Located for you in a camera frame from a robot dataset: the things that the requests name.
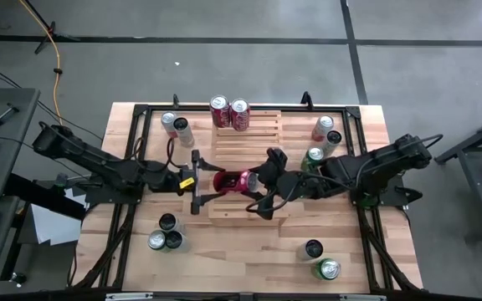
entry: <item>concrete floor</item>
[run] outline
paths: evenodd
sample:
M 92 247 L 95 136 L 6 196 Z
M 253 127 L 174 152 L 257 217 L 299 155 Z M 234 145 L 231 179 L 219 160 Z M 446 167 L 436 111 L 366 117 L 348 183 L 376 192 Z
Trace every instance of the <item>concrete floor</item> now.
M 34 4 L 47 20 L 57 21 L 58 30 L 75 35 L 346 37 L 339 0 Z M 482 40 L 482 0 L 350 0 L 349 7 L 356 38 Z M 4 34 L 42 34 L 16 1 L 0 1 L 0 24 L 12 25 L 0 31 Z M 36 45 L 0 42 L 0 71 L 23 87 L 40 89 L 41 100 L 51 107 L 54 51 L 48 47 L 34 55 Z M 182 101 L 205 101 L 220 93 L 251 102 L 296 103 L 309 90 L 316 103 L 358 104 L 346 45 L 60 43 L 59 49 L 61 113 L 99 135 L 112 102 L 164 101 L 173 93 Z M 358 53 L 368 102 L 383 106 L 391 138 L 442 133 L 444 139 L 432 149 L 438 155 L 482 125 L 482 48 L 359 47 Z M 49 117 L 38 110 L 27 142 L 38 134 L 39 120 Z M 25 148 L 15 171 L 31 179 L 66 172 Z M 482 243 L 470 246 L 463 239 L 482 229 L 482 209 L 458 162 L 411 171 L 405 182 L 424 194 L 409 212 L 424 287 L 482 298 Z M 31 276 L 20 291 L 64 286 L 71 246 L 43 247 L 23 257 Z M 60 268 L 50 266 L 54 257 L 61 258 Z M 47 281 L 48 275 L 55 281 Z M 13 290 L 0 285 L 0 293 Z

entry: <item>black can top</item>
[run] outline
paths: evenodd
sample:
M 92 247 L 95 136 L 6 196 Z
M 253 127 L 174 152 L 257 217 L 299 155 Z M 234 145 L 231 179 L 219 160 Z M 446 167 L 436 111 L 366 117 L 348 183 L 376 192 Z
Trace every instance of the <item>black can top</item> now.
M 316 239 L 311 239 L 306 243 L 306 253 L 311 258 L 318 258 L 323 255 L 323 245 Z
M 333 144 L 338 144 L 341 142 L 341 134 L 337 130 L 331 130 L 326 134 L 326 139 Z
M 178 248 L 182 245 L 183 237 L 178 231 L 170 231 L 165 234 L 165 244 L 169 248 Z
M 174 129 L 176 130 L 185 130 L 188 125 L 189 122 L 183 117 L 178 117 L 174 120 Z
M 176 226 L 176 217 L 174 217 L 171 213 L 165 213 L 159 219 L 159 227 L 162 230 L 172 230 L 174 226 Z

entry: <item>yellow label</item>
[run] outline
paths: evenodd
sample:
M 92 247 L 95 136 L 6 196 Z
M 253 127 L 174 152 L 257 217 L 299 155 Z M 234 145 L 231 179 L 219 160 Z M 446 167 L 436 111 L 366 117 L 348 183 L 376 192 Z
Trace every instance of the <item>yellow label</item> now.
M 194 178 L 190 177 L 190 178 L 188 178 L 185 181 L 182 181 L 180 183 L 180 188 L 183 189 L 183 188 L 191 185 L 192 183 L 194 183 Z

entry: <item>can lid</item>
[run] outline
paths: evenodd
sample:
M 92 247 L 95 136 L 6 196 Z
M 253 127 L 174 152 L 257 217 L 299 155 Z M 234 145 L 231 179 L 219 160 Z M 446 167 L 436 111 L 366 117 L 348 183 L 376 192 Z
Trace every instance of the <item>can lid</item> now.
M 172 112 L 165 112 L 163 116 L 161 116 L 162 123 L 171 123 L 176 119 L 176 114 Z
M 317 239 L 311 239 L 306 243 L 306 253 L 311 258 L 318 258 L 323 254 L 323 244 Z
M 333 259 L 323 259 L 321 264 L 321 274 L 329 280 L 335 279 L 340 274 L 341 266 Z
M 226 97 L 222 95 L 217 95 L 211 99 L 211 102 L 209 104 L 214 109 L 222 109 L 228 104 L 228 101 L 226 100 Z
M 244 112 L 249 107 L 249 103 L 245 99 L 236 99 L 232 103 L 232 110 L 236 112 Z
M 176 217 L 171 213 L 165 213 L 159 219 L 159 227 L 165 231 L 172 230 L 176 226 Z
M 312 147 L 308 150 L 308 156 L 310 156 L 312 160 L 318 161 L 322 160 L 325 154 L 323 153 L 323 150 L 321 148 Z
M 334 144 L 338 144 L 341 142 L 341 134 L 337 130 L 331 130 L 326 134 L 326 139 Z
M 249 171 L 249 180 L 247 183 L 249 191 L 256 192 L 258 190 L 258 175 L 255 172 Z
M 178 231 L 171 231 L 165 234 L 165 244 L 169 248 L 178 248 L 182 245 L 183 236 Z
M 185 130 L 189 126 L 189 122 L 183 117 L 178 117 L 174 120 L 173 125 L 176 130 Z
M 325 127 L 332 127 L 334 125 L 334 120 L 332 119 L 332 117 L 330 116 L 321 116 L 321 118 L 319 119 L 319 122 L 321 123 L 321 125 L 325 126 Z
M 161 230 L 152 232 L 148 237 L 148 246 L 156 250 L 165 247 L 165 233 Z

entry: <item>white paper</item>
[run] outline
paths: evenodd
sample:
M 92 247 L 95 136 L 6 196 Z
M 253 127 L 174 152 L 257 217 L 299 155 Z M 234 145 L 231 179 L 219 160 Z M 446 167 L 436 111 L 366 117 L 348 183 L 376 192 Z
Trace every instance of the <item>white paper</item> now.
M 67 189 L 66 197 L 85 206 L 85 195 L 74 196 L 71 189 Z M 34 226 L 37 232 L 38 243 L 49 240 L 51 246 L 73 242 L 79 239 L 81 233 L 81 221 L 62 214 L 51 212 L 48 209 L 31 205 L 33 210 Z

